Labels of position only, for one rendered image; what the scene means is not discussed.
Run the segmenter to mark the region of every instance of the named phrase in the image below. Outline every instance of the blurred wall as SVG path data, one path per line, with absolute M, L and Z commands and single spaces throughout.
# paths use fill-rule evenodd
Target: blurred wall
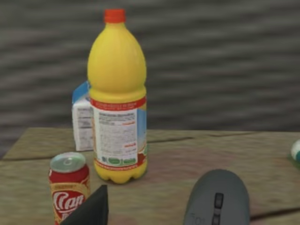
M 70 127 L 105 8 L 148 64 L 149 128 L 300 130 L 299 0 L 2 0 L 0 148 Z

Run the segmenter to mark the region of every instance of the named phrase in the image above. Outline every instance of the plastic bottle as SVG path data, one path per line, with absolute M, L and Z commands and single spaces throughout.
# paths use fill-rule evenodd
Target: plastic bottle
M 94 166 L 102 179 L 118 184 L 147 169 L 146 62 L 125 20 L 123 9 L 105 11 L 105 28 L 88 60 Z

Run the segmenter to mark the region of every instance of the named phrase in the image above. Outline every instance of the orange cap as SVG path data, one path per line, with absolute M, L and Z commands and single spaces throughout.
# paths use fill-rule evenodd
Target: orange cap
M 106 9 L 104 12 L 105 23 L 124 23 L 126 21 L 125 10 L 120 9 Z

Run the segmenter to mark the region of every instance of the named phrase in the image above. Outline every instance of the wooden surface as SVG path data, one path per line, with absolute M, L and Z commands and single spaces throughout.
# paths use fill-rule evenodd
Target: wooden surface
M 206 171 L 229 169 L 245 182 L 251 215 L 300 207 L 300 171 L 287 159 L 300 133 L 149 130 L 149 168 L 140 180 L 109 187 L 109 225 L 180 225 L 195 181 Z M 30 128 L 0 161 L 1 225 L 53 224 L 50 159 L 73 151 L 71 129 Z M 83 152 L 92 191 L 103 182 Z M 300 213 L 252 225 L 293 225 Z

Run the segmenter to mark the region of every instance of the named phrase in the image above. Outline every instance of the soda can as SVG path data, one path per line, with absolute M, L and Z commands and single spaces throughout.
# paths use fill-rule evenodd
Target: soda can
M 50 161 L 49 182 L 52 194 L 55 225 L 90 196 L 90 171 L 85 157 L 66 152 Z

